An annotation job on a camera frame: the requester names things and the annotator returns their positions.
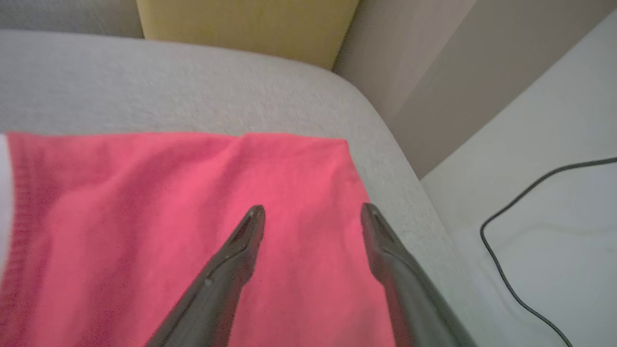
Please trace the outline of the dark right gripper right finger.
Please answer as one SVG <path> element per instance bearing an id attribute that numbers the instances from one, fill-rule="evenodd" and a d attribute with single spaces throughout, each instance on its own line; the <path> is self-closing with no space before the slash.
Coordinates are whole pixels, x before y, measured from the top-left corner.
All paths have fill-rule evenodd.
<path id="1" fill-rule="evenodd" d="M 384 288 L 395 344 L 475 347 L 471 334 L 374 204 L 362 205 L 361 225 L 370 270 Z"/>

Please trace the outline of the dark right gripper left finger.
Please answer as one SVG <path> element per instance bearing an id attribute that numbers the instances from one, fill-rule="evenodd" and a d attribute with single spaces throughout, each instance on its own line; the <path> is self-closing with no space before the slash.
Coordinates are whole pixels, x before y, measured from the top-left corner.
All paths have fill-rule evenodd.
<path id="1" fill-rule="evenodd" d="M 265 209 L 251 207 L 148 341 L 149 347 L 226 347 L 243 287 L 264 237 Z"/>

